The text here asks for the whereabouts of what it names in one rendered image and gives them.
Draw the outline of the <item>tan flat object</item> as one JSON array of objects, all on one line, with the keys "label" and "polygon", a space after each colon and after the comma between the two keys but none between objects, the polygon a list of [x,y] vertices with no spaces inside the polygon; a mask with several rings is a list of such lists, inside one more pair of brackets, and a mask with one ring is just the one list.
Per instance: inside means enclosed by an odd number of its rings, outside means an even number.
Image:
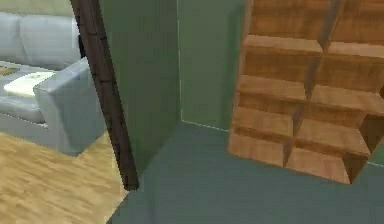
[{"label": "tan flat object", "polygon": [[0,66],[0,75],[7,76],[19,71],[19,68]]}]

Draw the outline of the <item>dark brown door frame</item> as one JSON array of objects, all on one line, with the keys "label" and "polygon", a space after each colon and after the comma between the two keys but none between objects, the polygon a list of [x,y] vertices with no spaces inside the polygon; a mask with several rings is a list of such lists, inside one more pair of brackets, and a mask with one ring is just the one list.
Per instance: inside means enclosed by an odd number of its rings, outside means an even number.
[{"label": "dark brown door frame", "polygon": [[70,1],[124,189],[138,190],[139,178],[99,0]]}]

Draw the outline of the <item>brown wooden shelf unit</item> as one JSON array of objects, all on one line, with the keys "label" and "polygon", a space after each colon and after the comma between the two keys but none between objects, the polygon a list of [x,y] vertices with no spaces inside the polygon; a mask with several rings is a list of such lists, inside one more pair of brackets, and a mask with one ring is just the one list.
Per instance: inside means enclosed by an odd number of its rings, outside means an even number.
[{"label": "brown wooden shelf unit", "polygon": [[228,151],[351,184],[384,141],[384,0],[246,0]]}]

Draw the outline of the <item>grey sofa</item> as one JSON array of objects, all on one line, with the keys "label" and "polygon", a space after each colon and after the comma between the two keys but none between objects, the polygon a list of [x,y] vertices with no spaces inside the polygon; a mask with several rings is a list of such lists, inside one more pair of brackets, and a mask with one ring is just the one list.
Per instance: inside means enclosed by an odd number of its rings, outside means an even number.
[{"label": "grey sofa", "polygon": [[[0,132],[77,156],[105,133],[105,121],[72,16],[0,12]],[[34,97],[4,86],[33,72],[54,75],[33,88]]]}]

